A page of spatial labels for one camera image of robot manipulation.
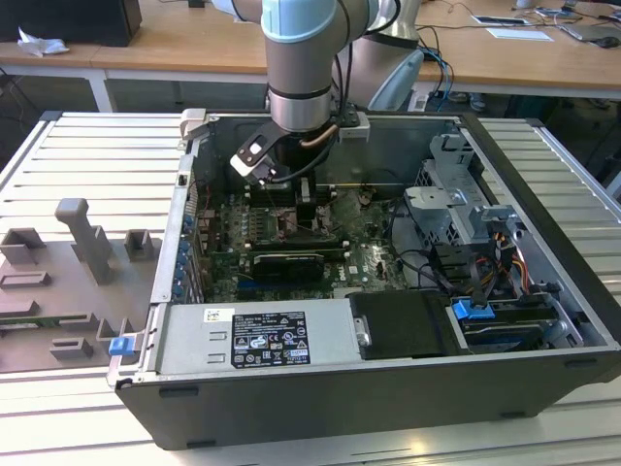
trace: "white sticker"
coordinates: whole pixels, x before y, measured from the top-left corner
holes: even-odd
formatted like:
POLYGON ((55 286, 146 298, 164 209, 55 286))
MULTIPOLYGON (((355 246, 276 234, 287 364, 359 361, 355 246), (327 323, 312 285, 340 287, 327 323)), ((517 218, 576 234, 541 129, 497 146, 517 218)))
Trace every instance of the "white sticker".
POLYGON ((235 308, 205 309, 204 322, 232 322, 235 308))

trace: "motherboard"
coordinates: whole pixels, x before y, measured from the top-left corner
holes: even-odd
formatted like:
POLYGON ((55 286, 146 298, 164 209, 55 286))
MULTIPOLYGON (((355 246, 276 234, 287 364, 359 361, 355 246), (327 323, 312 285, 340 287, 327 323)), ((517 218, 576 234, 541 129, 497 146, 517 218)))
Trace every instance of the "motherboard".
POLYGON ((199 214, 205 300, 344 298, 408 288, 386 237, 393 200, 360 187, 329 194, 306 226, 269 192, 259 202, 208 198, 199 214))

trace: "paper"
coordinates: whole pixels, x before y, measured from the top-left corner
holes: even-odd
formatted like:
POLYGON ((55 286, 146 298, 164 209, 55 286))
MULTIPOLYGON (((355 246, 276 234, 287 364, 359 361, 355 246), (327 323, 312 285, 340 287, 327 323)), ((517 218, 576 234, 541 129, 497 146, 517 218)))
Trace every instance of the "paper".
POLYGON ((497 39, 521 39, 523 41, 554 42, 554 39, 541 31, 518 31, 517 29, 495 27, 488 27, 487 30, 497 39))
POLYGON ((44 53, 64 53, 69 51, 65 43, 60 39, 39 39, 38 37, 26 34, 19 28, 19 39, 17 45, 27 53, 42 57, 44 53))

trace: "table surface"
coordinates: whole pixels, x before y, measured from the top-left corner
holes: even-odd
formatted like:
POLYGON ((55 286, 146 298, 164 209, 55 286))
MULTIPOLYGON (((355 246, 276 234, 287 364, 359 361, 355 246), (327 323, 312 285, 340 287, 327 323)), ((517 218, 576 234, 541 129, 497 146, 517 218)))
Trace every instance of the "table surface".
MULTIPOLYGON (((478 15, 513 17, 513 0, 464 0, 478 15)), ((561 5, 543 0, 544 6, 561 5)), ((141 0, 143 23, 127 48, 72 45, 69 53, 38 58, 15 44, 0 44, 0 64, 80 66, 106 69, 265 74, 265 48, 260 27, 237 23, 212 5, 189 9, 187 3, 141 0)), ((589 15, 608 14, 606 5, 579 4, 589 15)), ((473 26, 463 5, 442 0, 421 6, 418 24, 473 26)), ((595 22, 585 18, 581 23, 595 22)), ((554 42, 496 39, 484 28, 438 29, 441 51, 453 66, 457 83, 618 89, 621 48, 604 50, 579 43, 554 27, 542 28, 554 42)), ((422 31, 430 47, 430 30, 422 31)), ((420 81, 435 81, 435 63, 424 63, 420 81)))

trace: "white desk leg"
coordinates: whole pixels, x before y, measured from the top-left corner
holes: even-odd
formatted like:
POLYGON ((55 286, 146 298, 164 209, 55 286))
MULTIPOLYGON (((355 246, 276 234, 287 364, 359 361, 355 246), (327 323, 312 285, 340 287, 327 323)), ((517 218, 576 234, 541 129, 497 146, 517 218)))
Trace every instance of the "white desk leg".
POLYGON ((108 89, 106 72, 104 70, 92 70, 92 73, 88 73, 87 79, 97 103, 97 110, 99 112, 116 112, 116 102, 108 89))

